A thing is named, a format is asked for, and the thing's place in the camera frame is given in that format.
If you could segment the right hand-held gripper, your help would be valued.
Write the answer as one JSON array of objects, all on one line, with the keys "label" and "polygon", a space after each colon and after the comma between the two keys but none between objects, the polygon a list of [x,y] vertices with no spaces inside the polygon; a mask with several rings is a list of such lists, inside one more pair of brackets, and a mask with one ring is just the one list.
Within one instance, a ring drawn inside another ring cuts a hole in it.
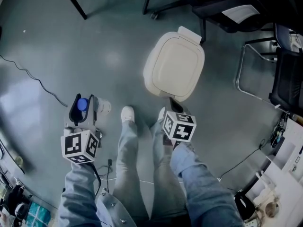
[{"label": "right hand-held gripper", "polygon": [[162,129],[169,140],[190,142],[196,130],[195,116],[183,113],[184,108],[172,97],[169,98],[169,108],[163,108]]}]

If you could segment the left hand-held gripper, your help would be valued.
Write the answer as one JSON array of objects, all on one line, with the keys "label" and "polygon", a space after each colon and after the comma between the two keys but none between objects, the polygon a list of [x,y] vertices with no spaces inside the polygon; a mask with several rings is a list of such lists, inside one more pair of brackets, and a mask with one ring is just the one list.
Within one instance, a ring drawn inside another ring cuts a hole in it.
[{"label": "left hand-held gripper", "polygon": [[77,94],[69,115],[64,118],[61,136],[62,156],[76,164],[93,163],[96,159],[99,137],[96,135],[98,100]]}]

